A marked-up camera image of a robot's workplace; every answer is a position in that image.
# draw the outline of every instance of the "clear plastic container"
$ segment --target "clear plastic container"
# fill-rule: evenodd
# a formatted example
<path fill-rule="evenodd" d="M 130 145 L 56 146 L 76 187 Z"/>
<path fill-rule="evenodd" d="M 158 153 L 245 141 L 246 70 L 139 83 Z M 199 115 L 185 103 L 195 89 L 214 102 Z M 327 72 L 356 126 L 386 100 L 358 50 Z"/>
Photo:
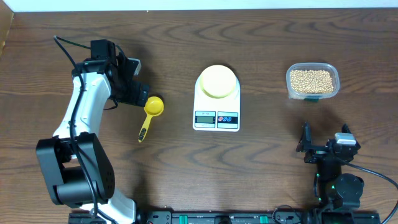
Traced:
<path fill-rule="evenodd" d="M 328 71 L 331 76 L 331 82 L 333 85 L 333 92 L 332 93 L 320 93 L 320 94 L 311 94 L 311 93 L 299 93 L 296 92 L 290 81 L 290 72 L 292 70 L 324 70 Z M 340 80 L 338 78 L 338 72 L 335 67 L 328 63 L 297 63 L 292 65 L 286 72 L 286 83 L 287 83 L 287 90 L 289 92 L 289 98 L 304 100 L 304 99 L 324 99 L 330 98 L 335 96 L 340 89 Z"/>

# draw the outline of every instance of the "kitchen scale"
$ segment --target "kitchen scale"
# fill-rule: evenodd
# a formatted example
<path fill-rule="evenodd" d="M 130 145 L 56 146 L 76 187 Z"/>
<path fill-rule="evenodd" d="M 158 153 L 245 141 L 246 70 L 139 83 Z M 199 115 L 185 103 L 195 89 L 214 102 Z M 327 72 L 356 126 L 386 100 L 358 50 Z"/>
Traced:
<path fill-rule="evenodd" d="M 195 84 L 193 124 L 197 131 L 239 131 L 241 85 L 231 69 L 206 68 Z"/>

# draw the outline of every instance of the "yellow spoon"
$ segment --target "yellow spoon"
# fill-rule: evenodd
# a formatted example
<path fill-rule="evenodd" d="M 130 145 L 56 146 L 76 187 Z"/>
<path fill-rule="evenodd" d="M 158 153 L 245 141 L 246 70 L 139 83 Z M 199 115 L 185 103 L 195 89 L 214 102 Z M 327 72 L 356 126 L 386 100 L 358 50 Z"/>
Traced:
<path fill-rule="evenodd" d="M 163 109 L 164 109 L 164 104 L 163 104 L 163 101 L 159 97 L 152 96 L 152 97 L 148 98 L 148 101 L 144 107 L 144 111 L 145 111 L 145 113 L 147 113 L 147 118 L 145 119 L 144 124 L 141 127 L 141 131 L 139 132 L 139 135 L 138 135 L 139 142 L 142 142 L 145 138 L 145 135 L 147 135 L 150 120 L 154 116 L 161 115 L 163 113 Z"/>

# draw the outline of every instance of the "brown wooden tabletop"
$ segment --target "brown wooden tabletop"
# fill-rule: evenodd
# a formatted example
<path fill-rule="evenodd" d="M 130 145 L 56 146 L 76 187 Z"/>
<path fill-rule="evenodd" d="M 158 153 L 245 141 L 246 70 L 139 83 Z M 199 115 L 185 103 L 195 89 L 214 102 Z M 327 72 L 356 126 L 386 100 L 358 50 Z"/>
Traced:
<path fill-rule="evenodd" d="M 316 205 L 316 166 L 295 152 L 304 121 L 319 144 L 347 123 L 362 145 L 353 164 L 398 180 L 398 9 L 17 13 L 0 58 L 0 223 L 66 223 L 71 212 L 51 202 L 35 155 L 72 94 L 72 65 L 53 35 L 119 44 L 141 60 L 139 79 L 151 94 L 164 97 L 164 113 L 140 144 L 142 108 L 119 105 L 102 117 L 99 140 L 116 187 L 140 207 Z M 65 46 L 77 62 L 90 56 Z M 288 99 L 285 74 L 299 62 L 335 66 L 340 92 L 318 103 Z M 194 131 L 195 81 L 220 63 L 241 82 L 241 129 Z M 396 189 L 350 167 L 343 172 L 364 179 L 361 209 L 384 219 Z"/>

